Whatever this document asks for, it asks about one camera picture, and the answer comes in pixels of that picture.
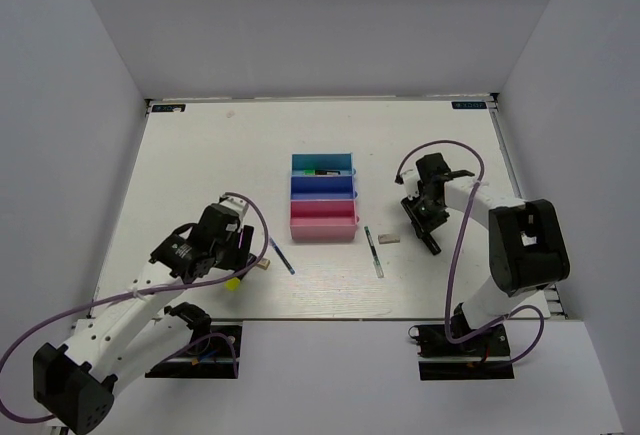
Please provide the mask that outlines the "purple cap black highlighter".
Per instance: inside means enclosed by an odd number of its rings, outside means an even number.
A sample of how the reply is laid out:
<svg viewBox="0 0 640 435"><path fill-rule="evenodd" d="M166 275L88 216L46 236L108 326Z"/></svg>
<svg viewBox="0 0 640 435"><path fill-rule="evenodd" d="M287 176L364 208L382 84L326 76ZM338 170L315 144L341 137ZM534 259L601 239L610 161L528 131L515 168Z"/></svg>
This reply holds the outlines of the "purple cap black highlighter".
<svg viewBox="0 0 640 435"><path fill-rule="evenodd" d="M424 242L424 244L426 245L426 247L428 248L428 250L431 252L432 255L438 255L441 253L440 246L430 234L425 234L422 237L422 241Z"/></svg>

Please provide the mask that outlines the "yellow cap black highlighter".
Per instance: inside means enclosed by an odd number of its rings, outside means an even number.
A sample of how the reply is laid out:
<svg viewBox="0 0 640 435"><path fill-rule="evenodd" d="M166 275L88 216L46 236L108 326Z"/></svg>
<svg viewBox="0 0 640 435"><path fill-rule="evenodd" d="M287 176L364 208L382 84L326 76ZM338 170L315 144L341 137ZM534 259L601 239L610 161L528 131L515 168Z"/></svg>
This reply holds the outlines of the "yellow cap black highlighter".
<svg viewBox="0 0 640 435"><path fill-rule="evenodd" d="M229 291L235 291L241 285L242 280L239 277L234 277L225 282L224 286Z"/></svg>

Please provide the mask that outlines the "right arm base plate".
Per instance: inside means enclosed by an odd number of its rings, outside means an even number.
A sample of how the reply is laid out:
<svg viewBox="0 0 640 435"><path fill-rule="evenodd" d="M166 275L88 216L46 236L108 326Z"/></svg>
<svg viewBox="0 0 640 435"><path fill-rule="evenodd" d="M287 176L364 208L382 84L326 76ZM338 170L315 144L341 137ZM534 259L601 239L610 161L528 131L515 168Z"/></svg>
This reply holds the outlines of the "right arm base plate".
<svg viewBox="0 0 640 435"><path fill-rule="evenodd" d="M463 344L451 344L443 324L413 325L421 381L513 380L511 349L503 325Z"/></svg>

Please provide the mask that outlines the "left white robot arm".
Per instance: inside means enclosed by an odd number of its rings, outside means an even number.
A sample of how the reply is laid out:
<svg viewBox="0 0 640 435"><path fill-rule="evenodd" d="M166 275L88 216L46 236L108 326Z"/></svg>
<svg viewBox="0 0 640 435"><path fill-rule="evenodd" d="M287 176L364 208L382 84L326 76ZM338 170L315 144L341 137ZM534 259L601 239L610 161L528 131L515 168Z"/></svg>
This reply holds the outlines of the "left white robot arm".
<svg viewBox="0 0 640 435"><path fill-rule="evenodd" d="M107 303L82 331L59 346L42 345L33 357L34 398L74 434L88 434L105 419L116 396L156 365L206 351L211 342L236 349L213 329L198 306L174 300L211 270L246 273L253 227L246 208L227 198L200 219L176 229L155 248L125 298Z"/></svg>

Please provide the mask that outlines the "white eraser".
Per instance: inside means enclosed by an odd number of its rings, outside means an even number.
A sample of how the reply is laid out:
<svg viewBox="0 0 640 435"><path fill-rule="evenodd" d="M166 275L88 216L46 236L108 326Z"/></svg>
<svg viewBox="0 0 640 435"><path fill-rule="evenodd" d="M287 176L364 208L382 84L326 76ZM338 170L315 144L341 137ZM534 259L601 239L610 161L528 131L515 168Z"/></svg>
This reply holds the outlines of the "white eraser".
<svg viewBox="0 0 640 435"><path fill-rule="evenodd" d="M401 241L401 237L397 234L379 234L378 243L380 245L397 244Z"/></svg>

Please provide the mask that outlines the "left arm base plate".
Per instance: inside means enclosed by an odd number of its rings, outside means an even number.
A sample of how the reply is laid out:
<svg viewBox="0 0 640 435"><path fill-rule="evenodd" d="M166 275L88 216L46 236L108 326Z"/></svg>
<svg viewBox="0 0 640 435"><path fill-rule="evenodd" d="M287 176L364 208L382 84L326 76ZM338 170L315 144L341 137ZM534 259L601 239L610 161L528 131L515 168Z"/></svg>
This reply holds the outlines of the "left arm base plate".
<svg viewBox="0 0 640 435"><path fill-rule="evenodd" d="M212 333L227 337L233 345L212 337L199 345L182 351L179 355L152 367L144 377L147 379L183 380L233 380L240 368L243 326L241 324L212 325Z"/></svg>

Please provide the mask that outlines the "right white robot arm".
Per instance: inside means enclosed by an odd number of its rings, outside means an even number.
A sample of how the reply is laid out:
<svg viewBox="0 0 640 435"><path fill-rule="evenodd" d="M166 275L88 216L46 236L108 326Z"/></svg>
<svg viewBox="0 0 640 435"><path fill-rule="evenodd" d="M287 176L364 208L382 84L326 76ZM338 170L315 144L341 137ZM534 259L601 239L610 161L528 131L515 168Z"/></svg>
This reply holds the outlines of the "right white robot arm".
<svg viewBox="0 0 640 435"><path fill-rule="evenodd" d="M441 248L432 233L456 210L462 220L445 295L444 337L448 345L472 354L488 331L526 310L533 294L566 279L570 261L554 205L545 199L503 195L481 175L452 170L440 153L420 158L415 168L398 170L395 182L406 195L401 206L418 239L434 255ZM474 221L488 233L489 278L466 301L452 304L455 274L466 228Z"/></svg>

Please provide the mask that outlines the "green cap black highlighter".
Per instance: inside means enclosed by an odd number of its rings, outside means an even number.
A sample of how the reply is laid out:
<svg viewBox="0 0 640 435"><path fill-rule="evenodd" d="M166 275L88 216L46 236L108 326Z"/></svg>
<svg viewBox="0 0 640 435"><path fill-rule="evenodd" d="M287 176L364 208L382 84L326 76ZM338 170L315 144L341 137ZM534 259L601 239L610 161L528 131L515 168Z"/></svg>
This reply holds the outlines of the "green cap black highlighter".
<svg viewBox="0 0 640 435"><path fill-rule="evenodd" d="M343 173L340 170L325 170L325 169L313 169L305 170L305 176L341 176Z"/></svg>

